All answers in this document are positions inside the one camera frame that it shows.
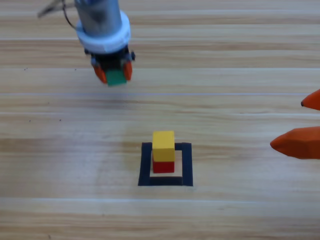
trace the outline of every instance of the black square outline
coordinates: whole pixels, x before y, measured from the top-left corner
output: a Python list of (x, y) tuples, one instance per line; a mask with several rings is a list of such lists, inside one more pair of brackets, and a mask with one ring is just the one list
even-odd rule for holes
[(175, 143), (174, 150), (182, 151), (182, 176), (151, 176), (152, 142), (143, 142), (138, 186), (189, 186), (193, 187), (192, 145)]

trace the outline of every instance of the stacked blocks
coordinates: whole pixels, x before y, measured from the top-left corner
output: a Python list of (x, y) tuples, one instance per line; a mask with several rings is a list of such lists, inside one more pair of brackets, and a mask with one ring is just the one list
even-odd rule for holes
[(174, 173), (175, 159), (175, 133), (173, 131), (155, 131), (152, 138), (153, 173)]

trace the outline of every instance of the wood grain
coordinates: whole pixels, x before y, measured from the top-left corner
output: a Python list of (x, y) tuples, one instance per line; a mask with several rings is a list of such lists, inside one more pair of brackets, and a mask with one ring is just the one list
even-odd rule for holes
[[(112, 88), (47, 3), (0, 1), (1, 240), (320, 239), (320, 161), (270, 147), (320, 122), (318, 0), (119, 0)], [(137, 186), (156, 130), (192, 143), (194, 187)]]

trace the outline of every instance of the red block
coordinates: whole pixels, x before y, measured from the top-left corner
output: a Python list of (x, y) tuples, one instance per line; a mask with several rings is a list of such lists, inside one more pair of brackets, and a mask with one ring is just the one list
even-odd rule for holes
[(175, 172), (174, 161), (154, 161), (154, 158), (152, 158), (152, 165), (154, 174), (170, 174)]

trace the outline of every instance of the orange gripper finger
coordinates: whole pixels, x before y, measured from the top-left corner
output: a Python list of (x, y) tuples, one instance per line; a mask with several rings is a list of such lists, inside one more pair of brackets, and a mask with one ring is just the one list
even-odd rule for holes
[(123, 72), (124, 72), (125, 79), (127, 81), (130, 81), (131, 80), (131, 76), (132, 76), (132, 64), (131, 64), (131, 62), (127, 62), (124, 65)]
[(320, 89), (308, 95), (301, 102), (302, 107), (320, 111)]
[(93, 66), (96, 76), (100, 79), (103, 84), (107, 84), (106, 73), (99, 66)]
[(278, 136), (271, 147), (297, 159), (320, 159), (320, 126), (295, 128)]

